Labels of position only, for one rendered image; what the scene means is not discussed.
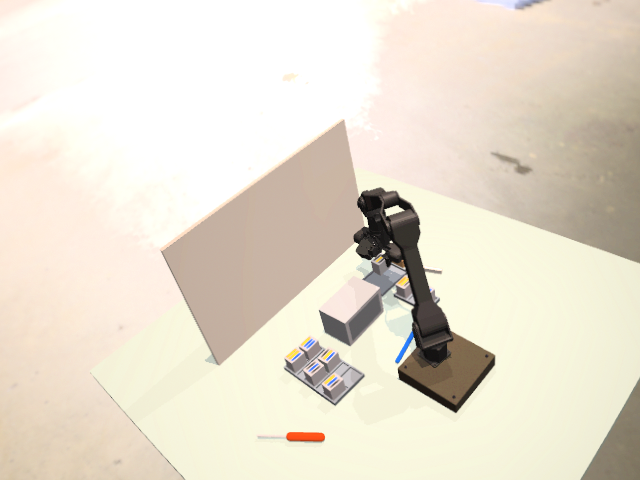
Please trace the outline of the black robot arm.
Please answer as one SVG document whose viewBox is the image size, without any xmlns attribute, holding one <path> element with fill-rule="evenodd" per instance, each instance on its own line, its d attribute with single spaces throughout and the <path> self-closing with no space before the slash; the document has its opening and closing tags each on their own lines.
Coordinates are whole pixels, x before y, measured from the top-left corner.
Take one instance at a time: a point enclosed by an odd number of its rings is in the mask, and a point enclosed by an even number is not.
<svg viewBox="0 0 640 480">
<path fill-rule="evenodd" d="M 416 347 L 421 349 L 418 356 L 436 368 L 451 355 L 447 342 L 454 338 L 446 314 L 431 296 L 417 247 L 419 217 L 412 203 L 402 198 L 397 190 L 386 191 L 382 187 L 362 191 L 357 205 L 367 218 L 369 229 L 375 232 L 385 230 L 390 240 L 400 248 L 415 303 L 411 309 L 412 332 Z M 385 209 L 397 205 L 405 211 L 386 216 Z M 373 235 L 363 235 L 356 253 L 367 260 L 376 258 L 383 247 L 381 242 Z"/>
</svg>

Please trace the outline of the blue rod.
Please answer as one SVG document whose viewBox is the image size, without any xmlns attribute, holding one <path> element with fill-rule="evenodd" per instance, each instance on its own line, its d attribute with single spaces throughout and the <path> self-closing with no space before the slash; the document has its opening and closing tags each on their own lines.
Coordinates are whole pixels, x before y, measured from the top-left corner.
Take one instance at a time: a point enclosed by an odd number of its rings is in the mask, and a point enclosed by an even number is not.
<svg viewBox="0 0 640 480">
<path fill-rule="evenodd" d="M 405 342 L 405 344 L 404 344 L 403 348 L 401 349 L 401 351 L 400 351 L 400 353 L 399 353 L 398 357 L 397 357 L 397 358 L 396 358 L 396 360 L 395 360 L 395 363 L 396 363 L 396 364 L 398 364 L 398 363 L 401 361 L 401 359 L 402 359 L 402 357 L 403 357 L 403 355 L 404 355 L 405 351 L 407 350 L 407 348 L 408 348 L 408 346 L 409 346 L 410 342 L 412 341 L 413 337 L 414 337 L 414 335 L 413 335 L 413 332 L 411 331 L 411 333 L 410 333 L 410 335 L 409 335 L 408 339 L 406 340 L 406 342 Z"/>
</svg>

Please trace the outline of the orange-handled screwdriver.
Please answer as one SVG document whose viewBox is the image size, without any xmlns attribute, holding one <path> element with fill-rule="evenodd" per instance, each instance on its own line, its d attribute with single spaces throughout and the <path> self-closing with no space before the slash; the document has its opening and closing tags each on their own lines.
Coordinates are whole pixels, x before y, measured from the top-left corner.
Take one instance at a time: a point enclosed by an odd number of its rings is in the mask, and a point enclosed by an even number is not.
<svg viewBox="0 0 640 480">
<path fill-rule="evenodd" d="M 287 438 L 290 441 L 324 441 L 325 435 L 323 433 L 311 433 L 311 432 L 289 432 L 287 436 L 283 435 L 260 435 L 257 437 L 277 437 Z"/>
</svg>

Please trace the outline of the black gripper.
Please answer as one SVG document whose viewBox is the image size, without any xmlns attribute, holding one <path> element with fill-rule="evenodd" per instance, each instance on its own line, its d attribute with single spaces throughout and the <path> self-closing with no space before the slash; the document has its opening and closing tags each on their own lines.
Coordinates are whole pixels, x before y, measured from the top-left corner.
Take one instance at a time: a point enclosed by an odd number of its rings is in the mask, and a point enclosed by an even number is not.
<svg viewBox="0 0 640 480">
<path fill-rule="evenodd" d="M 380 249 L 379 254 L 382 253 L 382 250 L 386 251 L 381 257 L 385 258 L 386 265 L 388 268 L 391 266 L 392 261 L 395 263 L 400 263 L 403 260 L 400 248 L 394 243 L 390 243 L 391 241 L 390 237 L 389 235 L 387 235 L 385 230 L 375 232 L 375 231 L 371 231 L 368 227 L 364 226 L 362 229 L 360 229 L 358 232 L 354 234 L 353 238 L 355 243 L 357 244 L 360 243 L 360 241 L 364 238 L 363 233 L 366 233 L 369 237 L 373 235 L 379 239 L 379 241 L 383 246 Z"/>
</svg>

